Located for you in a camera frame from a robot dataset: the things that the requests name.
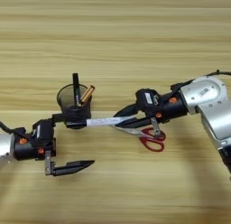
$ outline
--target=orange pencil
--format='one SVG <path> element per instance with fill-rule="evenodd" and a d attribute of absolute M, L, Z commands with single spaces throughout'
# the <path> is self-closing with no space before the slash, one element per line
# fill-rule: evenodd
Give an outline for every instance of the orange pencil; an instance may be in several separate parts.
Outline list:
<path fill-rule="evenodd" d="M 91 95 L 92 95 L 92 93 L 94 92 L 95 89 L 96 88 L 91 85 L 90 88 L 88 88 L 84 92 L 84 94 L 82 95 L 81 100 L 80 100 L 82 105 L 84 105 L 89 100 L 89 98 L 91 97 Z"/>

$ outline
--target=orange accent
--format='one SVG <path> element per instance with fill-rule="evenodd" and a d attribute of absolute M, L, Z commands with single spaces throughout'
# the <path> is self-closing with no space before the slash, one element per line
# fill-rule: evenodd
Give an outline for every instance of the orange accent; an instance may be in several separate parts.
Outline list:
<path fill-rule="evenodd" d="M 155 115 L 157 118 L 161 118 L 162 117 L 162 114 L 160 112 L 156 113 Z"/>
<path fill-rule="evenodd" d="M 170 98 L 169 102 L 172 104 L 175 104 L 177 102 L 177 99 L 176 98 Z"/>
<path fill-rule="evenodd" d="M 25 139 L 25 138 L 21 138 L 20 140 L 19 140 L 19 144 L 21 144 L 21 145 L 24 145 L 24 144 L 26 144 L 27 143 L 27 139 Z"/>
<path fill-rule="evenodd" d="M 38 154 L 44 154 L 44 149 L 43 148 L 39 148 L 38 149 Z"/>

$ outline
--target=black cable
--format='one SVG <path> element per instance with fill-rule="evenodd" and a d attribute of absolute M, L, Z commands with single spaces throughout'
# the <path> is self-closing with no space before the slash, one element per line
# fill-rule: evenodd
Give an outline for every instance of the black cable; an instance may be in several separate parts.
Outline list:
<path fill-rule="evenodd" d="M 216 75 L 227 75 L 227 76 L 231 76 L 231 72 L 229 71 L 220 71 L 220 70 L 217 70 L 217 71 L 214 71 L 214 72 L 211 72 L 205 76 L 216 76 Z M 182 88 L 183 86 L 185 85 L 188 85 L 190 84 L 193 80 L 195 79 L 191 79 L 191 80 L 188 80 L 186 82 L 183 82 L 183 83 L 180 83 L 173 91 L 172 93 L 163 100 L 164 103 L 166 103 L 171 97 L 173 97 L 177 92 L 179 92 L 180 88 Z"/>
<path fill-rule="evenodd" d="M 23 134 L 19 131 L 17 131 L 16 129 L 11 129 L 9 127 L 7 127 L 3 122 L 0 121 L 0 128 L 3 129 L 3 131 L 5 131 L 7 134 L 15 134 L 18 135 L 26 140 L 30 140 L 30 137 L 27 134 Z"/>

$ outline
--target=wooden surface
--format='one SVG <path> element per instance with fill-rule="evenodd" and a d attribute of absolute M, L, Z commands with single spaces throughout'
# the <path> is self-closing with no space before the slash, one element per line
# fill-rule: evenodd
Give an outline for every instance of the wooden surface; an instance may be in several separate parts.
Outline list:
<path fill-rule="evenodd" d="M 93 117 L 111 117 L 140 88 L 230 70 L 230 22 L 231 0 L 0 0 L 1 120 L 31 130 L 58 112 L 72 72 L 97 87 Z M 166 150 L 153 154 L 110 127 L 58 125 L 58 164 L 97 162 L 58 178 L 44 162 L 7 165 L 0 223 L 230 223 L 229 174 L 199 116 L 162 129 Z"/>

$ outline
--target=black mesh pen holder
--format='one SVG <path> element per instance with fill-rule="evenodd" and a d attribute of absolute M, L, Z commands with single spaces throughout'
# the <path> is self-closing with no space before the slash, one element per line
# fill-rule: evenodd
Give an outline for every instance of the black mesh pen holder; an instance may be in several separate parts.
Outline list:
<path fill-rule="evenodd" d="M 80 84 L 80 96 L 84 94 L 87 87 Z M 91 118 L 90 103 L 92 96 L 82 106 L 78 107 L 74 95 L 74 86 L 69 84 L 62 88 L 57 95 L 57 102 L 60 105 L 62 117 L 67 128 L 80 129 L 83 127 L 74 126 L 75 122 Z"/>

